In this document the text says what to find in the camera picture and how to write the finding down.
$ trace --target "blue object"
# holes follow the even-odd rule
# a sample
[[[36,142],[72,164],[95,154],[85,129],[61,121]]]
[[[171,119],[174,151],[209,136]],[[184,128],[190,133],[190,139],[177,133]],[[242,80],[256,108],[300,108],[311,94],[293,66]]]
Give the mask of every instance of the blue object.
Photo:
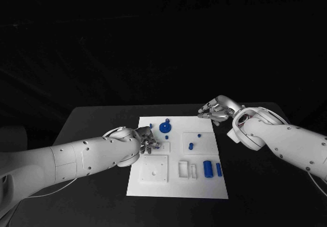
[[[161,133],[169,133],[171,130],[171,125],[169,123],[169,119],[166,119],[166,122],[160,124],[159,130]]]
[[[205,168],[205,177],[212,178],[213,177],[213,167],[210,161],[203,161],[203,168]]]
[[[218,176],[222,176],[222,168],[220,168],[220,163],[216,163],[216,172],[218,172]]]

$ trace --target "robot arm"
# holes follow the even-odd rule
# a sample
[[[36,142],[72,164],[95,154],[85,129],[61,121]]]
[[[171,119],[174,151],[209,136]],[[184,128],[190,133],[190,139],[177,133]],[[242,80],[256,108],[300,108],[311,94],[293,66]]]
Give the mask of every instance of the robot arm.
[[[327,137],[290,125],[265,108],[245,108],[226,96],[218,96],[199,110],[200,118],[219,125],[233,118],[231,139],[252,150],[267,144],[274,154],[300,169],[327,180]]]
[[[97,137],[20,152],[0,152],[0,218],[45,187],[98,173],[118,165],[130,166],[140,150],[160,144],[150,127],[120,127],[110,137]]]

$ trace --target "robotic hand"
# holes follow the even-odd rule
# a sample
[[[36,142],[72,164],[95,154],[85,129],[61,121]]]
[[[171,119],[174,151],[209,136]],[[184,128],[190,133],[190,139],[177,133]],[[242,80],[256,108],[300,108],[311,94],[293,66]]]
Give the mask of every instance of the robotic hand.
[[[281,159],[327,180],[327,136],[290,125],[262,107],[245,108],[226,96],[218,96],[200,108],[197,117],[210,118],[216,126],[232,117],[228,136],[236,143],[252,150],[267,144]]]
[[[150,127],[120,127],[102,137],[20,152],[0,152],[0,219],[40,189],[98,173],[118,165],[130,166],[140,152],[160,143]]]

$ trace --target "dark curtain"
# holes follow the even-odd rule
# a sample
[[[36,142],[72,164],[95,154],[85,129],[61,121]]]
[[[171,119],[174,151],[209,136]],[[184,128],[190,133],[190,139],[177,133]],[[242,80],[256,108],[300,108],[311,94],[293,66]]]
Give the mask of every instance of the dark curtain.
[[[2,125],[53,136],[78,106],[206,103],[222,94],[239,102],[277,102],[291,123],[310,127],[318,119],[313,129],[326,133],[323,5],[110,4],[3,4]]]

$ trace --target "table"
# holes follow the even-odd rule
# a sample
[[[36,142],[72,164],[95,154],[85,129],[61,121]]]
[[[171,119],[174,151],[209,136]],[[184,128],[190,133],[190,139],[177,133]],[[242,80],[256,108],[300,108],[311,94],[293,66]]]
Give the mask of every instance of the table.
[[[262,106],[285,115],[275,103]],[[137,128],[140,116],[195,116],[202,104],[76,108],[53,145],[101,136],[118,126]],[[226,136],[232,119],[213,126],[229,200],[125,196],[130,167],[114,167],[76,181],[58,193],[25,199],[12,219],[23,226],[233,226],[305,225],[326,222],[324,196],[307,173],[265,146],[249,150]],[[61,183],[43,189],[46,194]]]

